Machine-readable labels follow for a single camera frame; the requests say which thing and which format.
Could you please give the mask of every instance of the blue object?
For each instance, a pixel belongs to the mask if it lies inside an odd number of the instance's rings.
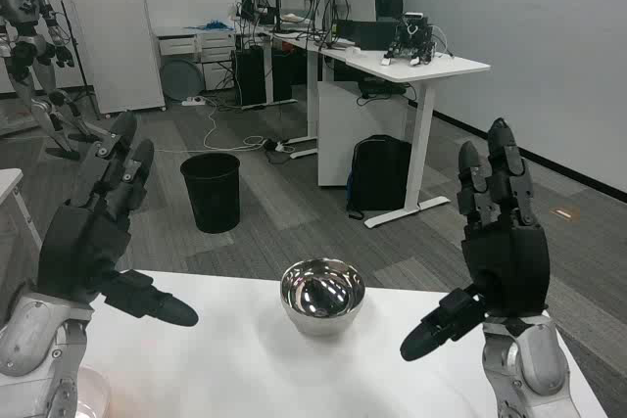
[[[209,23],[204,24],[204,25],[200,25],[200,26],[187,26],[188,29],[202,29],[204,31],[208,31],[208,30],[212,30],[212,29],[228,29],[228,30],[233,30],[233,28],[231,28],[230,26],[218,21],[218,20],[211,20]]]

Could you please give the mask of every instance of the black baseboard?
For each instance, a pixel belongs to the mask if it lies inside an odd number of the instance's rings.
[[[457,126],[460,129],[463,129],[464,131],[474,134],[475,136],[479,136],[482,139],[486,139],[488,137],[487,132],[482,131],[481,129],[477,129],[474,126],[466,124],[465,122],[458,121],[454,117],[450,117],[450,116],[447,116],[440,112],[435,112],[435,111],[433,112],[433,116],[438,117],[442,121],[452,124],[453,126]],[[584,175],[583,173],[579,173],[578,171],[575,171],[572,168],[568,168],[566,166],[560,165],[559,163],[550,161],[549,159],[539,156],[538,154],[534,154],[533,152],[527,151],[526,149],[520,148],[520,154],[522,155],[522,157],[530,160],[531,162],[535,162],[542,166],[545,166],[546,168],[549,168],[552,171],[555,171],[572,180],[578,181],[581,184],[589,186],[590,188],[594,190],[600,191],[601,193],[611,196],[612,198],[615,198],[616,200],[622,203],[627,203],[627,193],[625,193],[624,191],[621,191],[617,188],[614,188],[605,183],[602,183],[599,180],[595,180],[594,178]]]
[[[91,85],[89,85],[87,88],[89,89],[90,92],[94,91],[94,87],[92,87]],[[85,89],[85,87],[82,86],[82,85],[78,85],[76,87],[62,87],[62,90],[65,90],[68,93],[82,92],[84,89]],[[44,92],[43,90],[36,90],[35,91],[35,95],[37,97],[41,97],[41,96],[43,96],[45,94],[46,94],[46,92]],[[0,100],[8,100],[10,98],[18,98],[18,94],[16,92],[0,93]]]

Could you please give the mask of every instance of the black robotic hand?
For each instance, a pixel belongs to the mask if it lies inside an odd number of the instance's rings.
[[[66,64],[69,68],[74,67],[74,57],[66,46],[55,46],[55,55],[57,56],[57,66],[64,68]]]
[[[541,315],[550,281],[544,229],[531,210],[533,186],[511,129],[497,119],[488,132],[492,176],[486,178],[477,150],[466,142],[459,153],[459,212],[467,217],[461,242],[473,284],[440,301],[401,346],[413,361],[457,341],[495,317]],[[496,205],[501,213],[493,221]]]
[[[116,120],[110,134],[90,148],[72,197],[57,210],[39,257],[36,290],[74,302],[106,303],[136,317],[150,315],[193,326],[198,315],[187,304],[152,286],[152,278],[115,270],[130,241],[129,213],[141,206],[154,156],[151,141],[132,150],[133,114]]]
[[[11,59],[7,64],[7,72],[13,76],[17,82],[21,82],[28,77],[29,69],[37,56],[37,48],[25,41],[19,41],[13,48]]]

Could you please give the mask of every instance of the white tabletop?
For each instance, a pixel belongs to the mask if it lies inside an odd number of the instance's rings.
[[[490,66],[487,64],[464,58],[451,58],[439,53],[426,66],[412,67],[408,59],[393,59],[390,66],[382,66],[381,60],[384,54],[383,51],[358,51],[355,54],[347,54],[346,64],[396,83],[418,82],[430,78],[451,77],[490,70]]]
[[[417,362],[401,359],[403,338],[440,294],[368,289],[344,336],[315,339],[290,322],[277,282],[148,274],[192,304],[200,322],[187,329],[135,319],[102,298],[92,304],[84,363],[108,377],[111,417],[497,416],[481,329]],[[565,352],[582,416],[606,418]]]
[[[275,38],[292,44],[296,47],[318,52],[318,46],[313,41],[296,39],[299,33],[274,35]],[[363,70],[377,77],[395,83],[418,82],[431,78],[450,77],[471,72],[490,70],[487,64],[477,63],[464,58],[451,58],[438,53],[426,66],[410,66],[408,59],[393,59],[390,66],[382,66],[381,60],[385,51],[362,51],[357,48],[349,49],[322,49],[320,54],[342,61],[352,68]]]
[[[22,171],[18,168],[0,169],[0,205],[22,180]]]
[[[154,26],[153,32],[159,38],[168,38],[170,36],[196,36],[202,30],[184,26]]]

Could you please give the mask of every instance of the whiteboard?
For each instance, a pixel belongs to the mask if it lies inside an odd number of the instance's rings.
[[[162,108],[146,0],[72,0],[102,114]]]

